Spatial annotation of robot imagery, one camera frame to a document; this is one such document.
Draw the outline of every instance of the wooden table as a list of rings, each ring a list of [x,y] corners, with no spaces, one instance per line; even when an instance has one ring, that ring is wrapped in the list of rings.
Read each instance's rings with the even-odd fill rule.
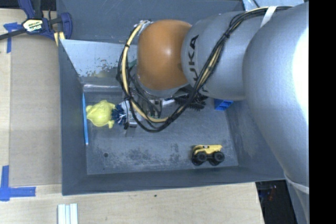
[[[21,10],[0,9],[0,34],[6,32],[4,23],[24,19]],[[9,164],[11,54],[6,44],[0,41],[0,166]],[[254,183],[65,197],[61,184],[38,185],[36,197],[0,201],[0,223],[57,223],[57,205],[72,203],[78,204],[80,224],[264,223]]]

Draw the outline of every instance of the yellow label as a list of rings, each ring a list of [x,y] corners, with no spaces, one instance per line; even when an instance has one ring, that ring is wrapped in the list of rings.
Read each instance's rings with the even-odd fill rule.
[[[28,20],[23,24],[23,27],[28,31],[28,32],[35,32],[38,31],[40,29],[42,29],[42,24],[43,21],[42,20]]]

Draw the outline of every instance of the gray bin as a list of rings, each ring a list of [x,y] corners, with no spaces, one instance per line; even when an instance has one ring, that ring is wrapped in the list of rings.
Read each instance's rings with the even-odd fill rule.
[[[244,101],[216,111],[214,100],[208,99],[205,109],[186,110],[167,129],[154,134],[140,127],[124,130],[115,124],[108,129],[88,122],[89,144],[85,144],[82,95],[87,104],[122,101],[113,57],[102,67],[97,55],[117,59],[120,46],[141,19],[181,19],[194,24],[234,10],[243,10],[242,4],[224,0],[57,0],[57,12],[69,12],[74,26],[71,40],[59,45],[63,195],[283,179],[282,168]],[[85,68],[94,71],[83,72]],[[191,151],[197,144],[222,144],[225,160],[216,167],[209,163],[194,166]]]

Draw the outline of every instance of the blue clamp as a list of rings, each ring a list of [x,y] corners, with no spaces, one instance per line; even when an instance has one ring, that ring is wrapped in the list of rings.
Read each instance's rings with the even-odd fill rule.
[[[0,40],[11,38],[23,33],[29,35],[41,35],[51,40],[55,40],[55,30],[53,29],[53,24],[62,23],[62,31],[65,38],[69,39],[72,34],[72,21],[69,13],[62,13],[60,17],[55,19],[49,19],[43,17],[43,12],[41,10],[41,0],[17,0],[27,19],[22,23],[21,29],[11,31],[0,35]]]
[[[55,31],[52,29],[52,23],[53,20],[48,20],[46,18],[43,18],[43,12],[41,10],[40,2],[41,0],[17,0],[20,9],[22,9],[26,16],[27,20],[32,20],[32,19],[39,19],[43,22],[42,24],[42,30],[37,30],[37,31],[26,31],[27,34],[29,35],[41,35],[45,36],[47,38],[50,38],[51,40],[55,40],[54,33]],[[69,39],[71,37],[72,33],[72,21],[69,13],[62,13],[61,19],[57,20],[56,22],[60,23],[62,22],[63,24],[63,32],[65,38]]]
[[[215,110],[224,111],[233,103],[233,101],[214,99],[214,103],[215,103]]]
[[[0,201],[9,201],[14,197],[35,197],[36,187],[10,188],[8,186],[9,165],[2,167]]]
[[[9,24],[4,24],[5,29],[8,32],[16,31],[22,29],[22,25],[18,23],[9,23]],[[10,53],[12,51],[12,38],[9,37],[7,39],[7,53]]]

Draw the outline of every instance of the clamp handle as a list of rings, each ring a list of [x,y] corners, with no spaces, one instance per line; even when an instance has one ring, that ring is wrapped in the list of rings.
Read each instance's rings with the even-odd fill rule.
[[[20,9],[27,15],[27,19],[43,18],[41,0],[17,0]]]

